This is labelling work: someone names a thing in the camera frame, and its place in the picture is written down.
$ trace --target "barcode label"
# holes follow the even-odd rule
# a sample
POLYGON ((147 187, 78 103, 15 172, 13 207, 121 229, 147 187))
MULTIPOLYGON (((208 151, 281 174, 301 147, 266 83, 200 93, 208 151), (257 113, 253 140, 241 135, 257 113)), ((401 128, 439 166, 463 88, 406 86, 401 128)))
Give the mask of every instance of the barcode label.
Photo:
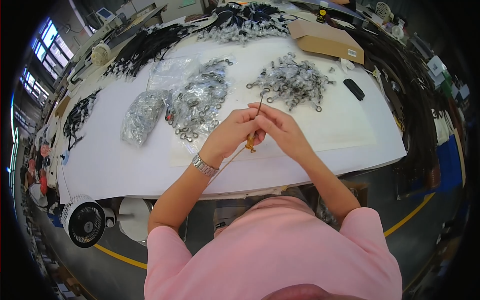
POLYGON ((352 49, 348 49, 347 53, 348 53, 348 55, 350 55, 350 56, 357 57, 357 52, 356 52, 356 51, 353 51, 352 49))

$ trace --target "bottle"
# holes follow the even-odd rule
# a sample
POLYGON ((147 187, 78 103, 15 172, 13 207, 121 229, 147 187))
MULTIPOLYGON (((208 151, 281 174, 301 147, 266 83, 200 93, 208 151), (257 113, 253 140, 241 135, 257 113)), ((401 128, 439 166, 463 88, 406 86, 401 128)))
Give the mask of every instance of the bottle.
POLYGON ((328 2, 320 1, 320 6, 318 7, 317 22, 325 23, 327 18, 328 2))

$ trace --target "red object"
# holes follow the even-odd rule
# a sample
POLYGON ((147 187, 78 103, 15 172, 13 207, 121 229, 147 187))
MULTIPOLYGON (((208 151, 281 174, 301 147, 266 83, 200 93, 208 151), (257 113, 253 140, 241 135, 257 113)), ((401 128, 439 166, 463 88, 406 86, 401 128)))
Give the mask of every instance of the red object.
POLYGON ((40 191, 46 195, 48 191, 47 178, 45 176, 40 178, 40 191))

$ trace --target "computer monitor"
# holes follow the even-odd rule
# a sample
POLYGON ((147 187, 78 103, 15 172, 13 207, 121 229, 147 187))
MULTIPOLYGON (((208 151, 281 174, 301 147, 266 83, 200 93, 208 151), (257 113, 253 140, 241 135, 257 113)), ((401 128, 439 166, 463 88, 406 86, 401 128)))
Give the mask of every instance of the computer monitor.
POLYGON ((108 23, 109 21, 111 21, 111 19, 115 17, 115 15, 105 7, 99 9, 96 14, 104 24, 108 23))

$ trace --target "white paper sheet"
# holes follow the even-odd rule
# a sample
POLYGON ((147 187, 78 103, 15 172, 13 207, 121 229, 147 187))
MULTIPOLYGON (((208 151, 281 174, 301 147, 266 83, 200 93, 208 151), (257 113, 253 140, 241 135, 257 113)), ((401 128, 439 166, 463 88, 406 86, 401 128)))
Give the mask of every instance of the white paper sheet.
MULTIPOLYGON (((199 49, 198 44, 195 44, 180 49, 175 55, 202 53, 201 63, 224 54, 232 54, 235 57, 237 62, 228 66, 226 71, 227 80, 234 81, 230 88, 233 93, 228 95, 222 104, 222 108, 219 110, 219 120, 224 120, 234 109, 247 108, 248 103, 260 101, 261 89, 259 87, 248 89, 246 84, 255 81, 262 68, 268 67, 271 61, 277 63, 279 57, 285 56, 288 52, 294 52, 296 54, 295 61, 309 60, 315 63, 320 72, 326 74, 330 81, 337 82, 336 85, 329 84, 327 86, 321 105, 322 112, 317 112, 310 105, 305 104, 299 105, 289 113, 302 129, 313 150, 318 152, 376 143, 359 101, 343 84, 345 75, 334 60, 324 56, 309 55, 298 49, 295 41, 286 38, 255 41, 248 44, 247 47, 248 51, 246 48, 235 45, 204 50, 199 49), (334 67, 336 71, 329 73, 328 70, 331 67, 334 67)), ((275 94, 272 91, 265 95, 264 102, 267 97, 275 94)), ((288 111, 284 101, 280 99, 269 105, 285 112, 288 111)), ((194 156, 194 153, 191 153, 191 150, 189 151, 180 142, 183 141, 177 136, 172 137, 171 167, 187 166, 194 156)), ((198 149, 200 149, 204 140, 198 140, 198 142, 198 149)), ((248 151, 242 152, 236 160, 284 156, 270 136, 267 136, 266 140, 256 147, 256 150, 257 152, 253 154, 248 151)))
MULTIPOLYGON (((194 39, 194 37, 186 39, 182 43, 187 45, 194 42, 194 39)), ((197 43, 195 49, 206 51, 225 47, 226 50, 222 52, 228 54, 233 53, 234 48, 239 48, 254 56, 257 53, 251 52, 250 47, 255 43, 265 43, 265 51, 271 51, 274 47, 268 45, 268 40, 265 40, 253 41, 244 48, 202 42, 197 43)), ((169 55, 184 56, 185 50, 183 53, 181 50, 173 51, 169 55)), ((288 52, 288 49, 283 49, 281 52, 282 54, 288 52)), ((251 64, 249 66, 256 69, 255 74, 261 68, 251 64)), ((120 125, 125 112, 135 97, 146 90, 148 76, 149 66, 144 67, 133 82, 120 79, 106 86, 105 81, 97 81, 98 75, 91 76, 73 95, 65 115, 79 98, 89 95, 98 86, 106 86, 98 94, 98 102, 93 108, 92 115, 80 132, 80 135, 84 133, 84 139, 70 151, 67 165, 62 167, 60 163, 58 164, 57 179, 62 204, 67 203, 70 196, 74 197, 81 193, 95 200, 118 196, 156 198, 184 172, 186 167, 169 166, 170 145, 174 132, 163 118, 159 119, 141 148, 120 140, 120 125)), ((377 144, 317 152, 334 174, 389 163, 405 155, 395 121, 373 79, 360 67, 350 71, 347 76, 353 79, 365 93, 365 99, 357 104, 363 109, 377 144)), ((337 85, 343 84, 341 80, 337 81, 339 81, 337 85)), ((66 149, 67 142, 61 140, 63 149, 66 149)), ((265 151, 258 148, 257 153, 261 152, 265 151)), ((232 162, 221 176, 208 186, 204 194, 266 189, 309 180, 305 171, 287 156, 249 159, 232 162)))

